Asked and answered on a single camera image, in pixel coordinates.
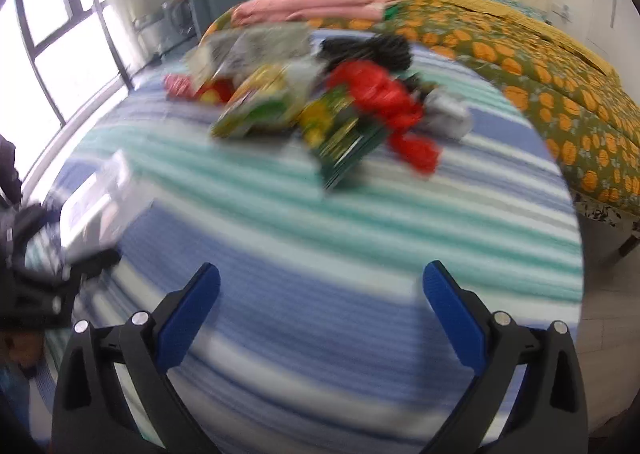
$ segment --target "white plastic bag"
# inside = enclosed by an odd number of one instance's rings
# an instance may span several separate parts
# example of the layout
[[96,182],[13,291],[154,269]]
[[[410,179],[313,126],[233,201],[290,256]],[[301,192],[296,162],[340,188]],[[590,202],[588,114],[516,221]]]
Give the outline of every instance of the white plastic bag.
[[114,246],[151,202],[132,177],[123,152],[116,151],[62,206],[63,260],[73,261]]
[[185,56],[192,88],[207,80],[233,79],[239,86],[263,64],[311,54],[306,23],[272,23],[213,32]]

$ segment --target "red object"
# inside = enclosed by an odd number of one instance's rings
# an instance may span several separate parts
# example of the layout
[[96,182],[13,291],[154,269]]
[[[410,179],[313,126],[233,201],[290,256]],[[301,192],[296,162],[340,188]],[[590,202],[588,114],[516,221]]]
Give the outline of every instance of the red object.
[[209,80],[193,92],[191,78],[182,73],[169,73],[164,77],[164,89],[169,98],[207,102],[208,104],[226,104],[236,90],[229,79]]
[[329,76],[327,86],[349,87],[356,106],[375,115],[393,131],[387,142],[398,155],[421,173],[434,173],[440,151],[431,139],[406,135],[422,118],[422,106],[385,68],[370,60],[347,60]]

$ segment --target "metal screw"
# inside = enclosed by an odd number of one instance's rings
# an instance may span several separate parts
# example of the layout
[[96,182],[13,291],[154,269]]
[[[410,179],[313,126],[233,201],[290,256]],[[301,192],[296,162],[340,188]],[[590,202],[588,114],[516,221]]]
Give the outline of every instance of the metal screw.
[[554,329],[561,335],[564,335],[569,331],[568,326],[561,320],[556,320],[554,322]]
[[497,322],[500,326],[508,326],[511,323],[511,317],[508,313],[505,313],[503,311],[497,311],[494,314],[494,320],[495,322]]
[[87,328],[89,328],[89,323],[86,320],[79,320],[74,326],[74,331],[76,333],[84,333]]
[[142,326],[148,320],[149,314],[146,311],[139,311],[134,313],[133,317],[131,317],[131,322],[136,326]]
[[53,300],[51,301],[51,309],[56,315],[60,313],[60,310],[62,309],[62,300],[60,299],[60,297],[53,298]]

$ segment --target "pink towel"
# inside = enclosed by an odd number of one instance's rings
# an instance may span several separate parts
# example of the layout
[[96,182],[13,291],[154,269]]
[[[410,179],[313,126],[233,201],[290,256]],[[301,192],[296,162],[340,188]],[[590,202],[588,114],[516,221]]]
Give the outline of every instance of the pink towel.
[[232,22],[252,25],[321,17],[380,21],[386,7],[395,2],[398,0],[249,0],[236,8]]
[[371,3],[356,7],[314,7],[296,12],[260,12],[251,14],[236,21],[236,25],[255,25],[258,23],[278,23],[282,21],[308,20],[312,18],[348,18],[369,21],[382,21],[385,17],[386,4]]

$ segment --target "black cable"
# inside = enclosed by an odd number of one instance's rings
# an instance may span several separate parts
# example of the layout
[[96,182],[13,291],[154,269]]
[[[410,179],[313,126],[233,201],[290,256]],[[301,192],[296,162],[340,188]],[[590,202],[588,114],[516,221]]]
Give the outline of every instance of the black cable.
[[390,72],[400,72],[411,66],[409,43],[404,37],[395,34],[380,34],[368,40],[327,38],[321,43],[319,57],[328,61],[328,72],[342,61],[351,59],[369,59]]
[[414,98],[420,102],[420,104],[424,103],[424,100],[427,98],[427,95],[430,94],[434,89],[437,88],[437,83],[432,81],[423,81],[420,78],[419,73],[414,73],[413,75],[401,79],[400,82],[404,84],[406,90],[414,95]]

